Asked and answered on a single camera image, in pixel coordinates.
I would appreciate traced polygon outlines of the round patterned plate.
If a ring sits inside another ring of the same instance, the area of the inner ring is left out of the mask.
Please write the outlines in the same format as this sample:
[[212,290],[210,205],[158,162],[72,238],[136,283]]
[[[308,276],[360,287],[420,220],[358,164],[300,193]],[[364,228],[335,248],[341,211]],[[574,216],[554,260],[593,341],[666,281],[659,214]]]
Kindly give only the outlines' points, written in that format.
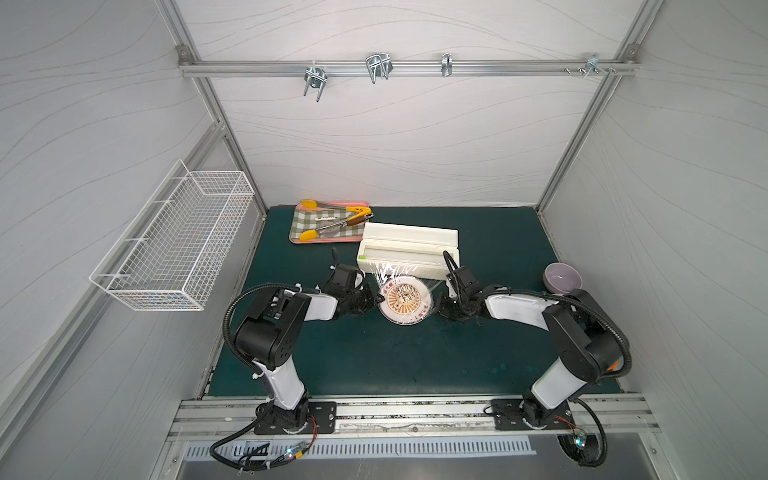
[[410,326],[426,319],[433,310],[433,298],[427,285],[413,276],[387,280],[379,293],[384,301],[379,305],[382,315],[390,322]]

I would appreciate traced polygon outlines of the clear plastic wrap sheet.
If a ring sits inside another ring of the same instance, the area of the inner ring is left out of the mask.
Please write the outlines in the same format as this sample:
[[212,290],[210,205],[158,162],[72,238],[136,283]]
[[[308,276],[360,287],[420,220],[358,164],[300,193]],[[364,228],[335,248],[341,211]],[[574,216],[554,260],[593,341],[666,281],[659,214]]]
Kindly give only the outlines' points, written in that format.
[[416,325],[436,310],[434,291],[447,279],[445,265],[366,260],[360,268],[378,286],[378,305],[390,322]]

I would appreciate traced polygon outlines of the white plastic wrap dispenser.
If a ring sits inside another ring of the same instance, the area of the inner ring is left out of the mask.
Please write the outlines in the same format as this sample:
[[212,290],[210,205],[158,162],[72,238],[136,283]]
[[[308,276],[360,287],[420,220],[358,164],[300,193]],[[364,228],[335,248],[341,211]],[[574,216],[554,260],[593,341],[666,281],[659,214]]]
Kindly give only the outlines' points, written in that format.
[[359,245],[357,263],[366,273],[444,281],[448,275],[445,252],[460,264],[457,230],[369,223]]

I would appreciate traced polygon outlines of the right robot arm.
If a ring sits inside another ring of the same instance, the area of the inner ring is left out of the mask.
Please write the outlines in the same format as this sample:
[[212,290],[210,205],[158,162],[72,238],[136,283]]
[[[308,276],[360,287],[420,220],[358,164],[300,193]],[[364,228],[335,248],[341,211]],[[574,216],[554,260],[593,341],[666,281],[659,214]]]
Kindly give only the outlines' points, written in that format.
[[523,394],[524,420],[541,429],[557,410],[603,379],[631,372],[630,342],[596,300],[583,289],[555,295],[484,286],[467,266],[448,261],[449,294],[438,313],[451,320],[483,316],[546,331],[557,359]]

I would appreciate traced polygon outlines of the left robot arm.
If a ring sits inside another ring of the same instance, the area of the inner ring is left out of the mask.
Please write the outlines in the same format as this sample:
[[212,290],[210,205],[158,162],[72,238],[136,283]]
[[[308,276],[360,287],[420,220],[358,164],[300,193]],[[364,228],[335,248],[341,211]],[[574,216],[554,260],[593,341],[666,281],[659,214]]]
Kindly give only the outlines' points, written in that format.
[[262,382],[273,408],[301,416],[309,395],[293,352],[304,325],[364,315],[382,301],[362,270],[337,264],[314,288],[272,282],[244,290],[225,311],[222,337],[227,350]]

